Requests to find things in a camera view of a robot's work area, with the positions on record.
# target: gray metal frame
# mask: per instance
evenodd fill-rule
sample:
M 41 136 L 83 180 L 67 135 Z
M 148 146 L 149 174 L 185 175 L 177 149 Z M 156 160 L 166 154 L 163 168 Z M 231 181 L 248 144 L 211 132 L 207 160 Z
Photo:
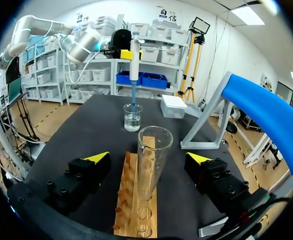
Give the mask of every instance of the gray metal frame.
M 231 72 L 227 72 L 224 77 L 222 78 L 220 84 L 216 88 L 210 102 L 207 104 L 204 112 L 201 114 L 201 117 L 196 121 L 194 126 L 191 128 L 189 133 L 185 136 L 185 138 L 180 142 L 181 149 L 195 149 L 195 150 L 202 150 L 202 149 L 218 149 L 220 147 L 220 143 L 222 141 L 224 132 L 227 128 L 229 116 L 231 114 L 231 109 L 233 103 L 229 100 L 222 97 L 222 91 L 226 87 L 229 82 L 230 76 L 232 75 Z M 193 142 L 192 139 L 201 129 L 203 124 L 209 119 L 210 115 L 213 113 L 215 108 L 218 104 L 224 101 L 224 108 L 223 108 L 223 118 L 220 130 L 216 136 L 215 141 L 213 142 Z

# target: glass beaker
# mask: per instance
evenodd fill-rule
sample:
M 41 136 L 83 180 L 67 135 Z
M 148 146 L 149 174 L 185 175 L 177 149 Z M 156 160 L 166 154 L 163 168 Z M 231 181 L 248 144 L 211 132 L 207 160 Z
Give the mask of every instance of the glass beaker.
M 136 132 L 140 129 L 142 106 L 126 104 L 124 110 L 124 128 L 128 132 Z
M 151 198 L 172 143 L 171 132 L 160 126 L 146 126 L 138 133 L 137 196 L 141 201 Z

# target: white robotic arm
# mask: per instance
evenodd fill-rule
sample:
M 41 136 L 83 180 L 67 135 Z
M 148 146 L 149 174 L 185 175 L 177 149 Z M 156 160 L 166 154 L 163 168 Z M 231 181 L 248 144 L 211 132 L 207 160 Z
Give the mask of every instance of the white robotic arm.
M 82 63 L 103 37 L 96 30 L 88 28 L 79 39 L 76 39 L 69 35 L 72 31 L 73 26 L 62 22 L 41 19 L 33 15 L 23 16 L 14 27 L 10 44 L 0 54 L 0 69 L 6 69 L 9 62 L 28 47 L 30 35 L 57 35 L 67 58 L 74 63 Z

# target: black table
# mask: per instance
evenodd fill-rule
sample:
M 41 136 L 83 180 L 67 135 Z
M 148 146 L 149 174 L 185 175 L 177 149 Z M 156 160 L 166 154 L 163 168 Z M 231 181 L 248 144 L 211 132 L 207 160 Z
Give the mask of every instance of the black table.
M 130 98 L 94 95 L 70 116 L 46 144 L 27 175 L 26 182 L 34 180 L 46 184 L 49 179 L 62 175 L 69 161 L 109 151 L 112 167 L 95 195 L 89 195 L 81 207 L 68 217 L 82 225 L 112 234 L 117 205 L 117 192 L 126 151 L 136 153 L 137 132 L 124 129 L 123 105 Z M 186 136 L 196 118 L 164 118 L 159 100 L 138 98 L 142 105 L 141 128 L 150 125 L 167 128 L 174 142 L 160 181 L 157 185 L 158 237 L 199 239 L 198 228 L 224 217 L 210 199 L 200 194 L 184 170 L 186 152 L 208 158 L 221 158 L 228 163 L 232 174 L 243 177 L 224 145 L 217 150 L 181 150 L 180 141 Z M 215 130 L 208 122 L 194 141 L 214 140 Z

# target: white cable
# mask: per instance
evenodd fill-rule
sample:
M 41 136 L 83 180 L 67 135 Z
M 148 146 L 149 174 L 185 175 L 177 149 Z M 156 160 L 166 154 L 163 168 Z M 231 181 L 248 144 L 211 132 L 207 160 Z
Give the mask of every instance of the white cable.
M 90 59 L 88 60 L 88 62 L 85 64 L 85 66 L 84 66 L 84 68 L 82 69 L 82 71 L 81 71 L 81 73 L 80 73 L 80 76 L 78 77 L 78 79 L 76 80 L 76 81 L 72 81 L 72 77 L 71 77 L 71 66 L 70 66 L 70 61 L 68 61 L 68 76 L 69 76 L 69 78 L 70 78 L 70 81 L 71 81 L 71 83 L 73 83 L 73 84 L 77 84 L 79 81 L 80 81 L 80 79 L 81 79 L 81 77 L 82 77 L 82 75 L 83 75 L 83 73 L 85 72 L 85 70 L 86 70 L 86 68 L 88 67 L 88 65 L 89 65 L 89 63 L 98 55 L 100 53 L 100 51 L 98 51 L 96 54 L 94 54 L 92 57 L 90 57 Z

